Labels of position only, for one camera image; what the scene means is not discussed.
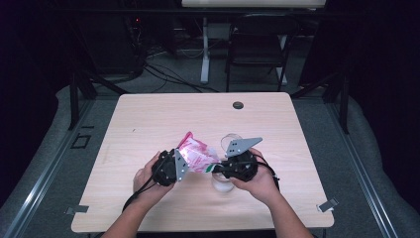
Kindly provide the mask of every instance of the white desk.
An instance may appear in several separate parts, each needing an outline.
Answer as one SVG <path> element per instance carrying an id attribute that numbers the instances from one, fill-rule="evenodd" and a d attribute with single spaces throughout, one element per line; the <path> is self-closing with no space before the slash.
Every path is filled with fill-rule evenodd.
<path id="1" fill-rule="evenodd" d="M 323 8 L 326 0 L 182 0 L 186 8 Z M 210 58 L 208 53 L 207 18 L 203 20 L 203 64 L 201 83 L 208 83 Z M 276 73 L 281 75 L 282 68 Z"/>
<path id="2" fill-rule="evenodd" d="M 235 101 L 244 108 L 233 108 Z M 281 178 L 279 186 L 307 227 L 329 227 L 331 211 L 302 129 L 286 93 L 128 94 L 121 96 L 76 213 L 74 232 L 105 231 L 132 194 L 136 171 L 191 131 L 220 157 L 229 133 L 262 137 L 255 146 Z M 248 192 L 220 192 L 210 174 L 188 173 L 145 217 L 140 231 L 222 231 L 273 228 L 268 209 Z"/>

